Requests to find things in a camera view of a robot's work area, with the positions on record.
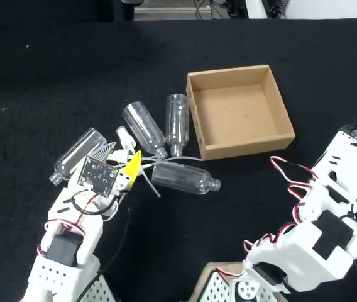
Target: yellow plastic piece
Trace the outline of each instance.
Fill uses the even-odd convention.
[[[141,170],[141,159],[142,159],[141,151],[137,151],[137,153],[134,154],[134,157],[123,168],[123,172],[129,175],[131,178],[128,184],[128,187],[130,188],[133,186],[135,179]]]

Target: black carpet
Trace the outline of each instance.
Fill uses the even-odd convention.
[[[338,128],[357,123],[357,20],[88,23],[0,29],[0,301],[22,297],[43,222],[57,194],[48,176],[88,127],[109,140],[123,107],[143,101],[164,127],[164,100],[190,71],[269,64],[297,139],[283,152],[312,165]],[[185,155],[198,156],[194,131]],[[296,200],[261,154],[203,164],[222,180],[194,196],[139,180],[96,249],[106,263],[133,209],[106,279],[123,302],[185,301],[207,262],[244,258],[241,241],[290,221]],[[289,301],[357,301],[353,269]]]

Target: open cardboard box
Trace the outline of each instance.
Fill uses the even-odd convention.
[[[204,160],[285,149],[295,138],[268,65],[191,72],[187,96]]]

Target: plastic bottle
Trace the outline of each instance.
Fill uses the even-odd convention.
[[[181,156],[189,142],[190,116],[187,96],[172,94],[167,97],[166,142],[170,145],[172,156]]]
[[[141,102],[133,102],[123,109],[123,117],[142,148],[157,158],[164,159],[165,137]]]
[[[107,144],[107,140],[96,129],[89,128],[54,164],[54,173],[49,180],[58,186],[69,180],[77,164],[86,155]]]
[[[218,191],[221,188],[221,181],[213,179],[204,169],[166,161],[155,164],[152,182],[194,194],[205,194],[209,190]]]

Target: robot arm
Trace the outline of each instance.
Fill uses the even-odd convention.
[[[357,131],[340,130],[311,172],[308,184],[290,185],[306,190],[294,208],[295,223],[245,242],[250,250],[244,274],[231,284],[231,301],[262,301],[260,287],[310,291],[342,279],[357,259]],[[239,284],[255,290],[236,291],[244,289]]]
[[[133,169],[129,163],[123,169],[113,169],[89,156],[77,164],[68,186],[48,212],[46,233],[37,247],[38,256],[21,301],[77,301],[99,271],[94,249],[104,222],[116,214],[121,198],[127,194],[125,190],[132,186],[136,175],[131,172],[135,170],[138,172],[138,167]],[[108,219],[103,220],[100,213]],[[115,302],[115,299],[100,276],[81,301]]]

